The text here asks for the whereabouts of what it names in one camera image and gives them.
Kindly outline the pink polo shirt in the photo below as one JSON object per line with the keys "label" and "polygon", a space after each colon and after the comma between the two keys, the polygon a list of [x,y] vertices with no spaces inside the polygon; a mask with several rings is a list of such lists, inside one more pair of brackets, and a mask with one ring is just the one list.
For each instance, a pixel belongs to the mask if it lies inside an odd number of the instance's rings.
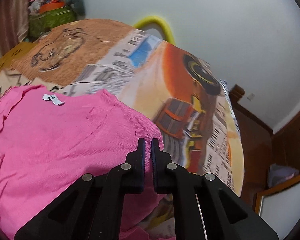
{"label": "pink polo shirt", "polygon": [[44,86],[10,88],[0,98],[0,228],[17,231],[86,173],[120,165],[138,140],[162,140],[157,126],[102,89],[44,100]]}

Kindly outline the printed collage bedsheet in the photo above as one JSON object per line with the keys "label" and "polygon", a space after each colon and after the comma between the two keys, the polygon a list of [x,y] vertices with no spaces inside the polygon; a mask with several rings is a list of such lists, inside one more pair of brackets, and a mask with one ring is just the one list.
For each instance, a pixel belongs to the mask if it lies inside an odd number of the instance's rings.
{"label": "printed collage bedsheet", "polygon": [[236,194],[243,150],[227,85],[210,65],[121,22],[81,20],[53,29],[0,72],[0,98],[13,87],[44,86],[44,100],[105,89],[159,129],[160,148],[189,172],[214,173]]}

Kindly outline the yellow foam arch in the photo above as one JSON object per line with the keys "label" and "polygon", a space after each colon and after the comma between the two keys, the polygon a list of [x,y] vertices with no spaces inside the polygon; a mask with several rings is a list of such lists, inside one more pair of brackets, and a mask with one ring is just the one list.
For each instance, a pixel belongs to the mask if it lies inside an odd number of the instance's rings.
{"label": "yellow foam arch", "polygon": [[175,46],[175,39],[172,33],[172,29],[169,24],[159,16],[147,16],[136,22],[133,27],[135,29],[142,29],[147,25],[156,24],[162,31],[165,41]]}

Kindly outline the green storage bin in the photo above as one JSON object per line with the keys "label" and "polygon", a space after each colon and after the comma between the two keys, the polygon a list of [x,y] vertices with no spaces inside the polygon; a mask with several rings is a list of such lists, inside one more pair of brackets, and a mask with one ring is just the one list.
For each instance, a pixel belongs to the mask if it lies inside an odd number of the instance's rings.
{"label": "green storage bin", "polygon": [[51,29],[74,22],[77,15],[71,7],[62,7],[51,11],[46,11],[39,15],[29,16],[29,37],[39,38]]}

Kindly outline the orange box on bin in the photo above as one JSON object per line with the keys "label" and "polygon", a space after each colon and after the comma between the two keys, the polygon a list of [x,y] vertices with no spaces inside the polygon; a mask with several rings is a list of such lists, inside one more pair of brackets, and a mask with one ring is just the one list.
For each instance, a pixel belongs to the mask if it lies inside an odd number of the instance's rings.
{"label": "orange box on bin", "polygon": [[62,8],[65,6],[64,2],[50,2],[50,3],[46,3],[44,5],[42,5],[39,9],[39,13],[45,13],[47,11],[51,11],[51,10],[55,10],[58,8]]}

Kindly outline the striped red beige curtain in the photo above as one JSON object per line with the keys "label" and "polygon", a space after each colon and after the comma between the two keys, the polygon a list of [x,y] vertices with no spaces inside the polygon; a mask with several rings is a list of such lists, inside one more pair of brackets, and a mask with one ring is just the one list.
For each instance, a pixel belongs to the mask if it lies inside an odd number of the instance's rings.
{"label": "striped red beige curtain", "polygon": [[29,2],[0,0],[0,58],[27,36]]}

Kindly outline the wooden footboard post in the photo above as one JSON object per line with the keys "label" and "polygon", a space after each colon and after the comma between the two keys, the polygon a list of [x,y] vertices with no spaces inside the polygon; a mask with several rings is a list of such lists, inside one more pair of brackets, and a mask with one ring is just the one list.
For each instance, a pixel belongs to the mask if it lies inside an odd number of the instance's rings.
{"label": "wooden footboard post", "polygon": [[238,102],[243,98],[245,95],[245,90],[239,86],[238,84],[235,84],[234,87],[229,92],[229,98],[231,101],[231,104],[238,104]]}

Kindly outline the white wall socket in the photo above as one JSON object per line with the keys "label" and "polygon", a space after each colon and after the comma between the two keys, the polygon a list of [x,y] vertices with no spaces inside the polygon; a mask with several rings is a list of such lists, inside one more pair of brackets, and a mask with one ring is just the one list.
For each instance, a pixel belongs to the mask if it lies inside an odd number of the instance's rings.
{"label": "white wall socket", "polygon": [[254,93],[250,93],[248,96],[247,96],[247,99],[249,101],[253,100],[253,98],[255,97],[255,94]]}

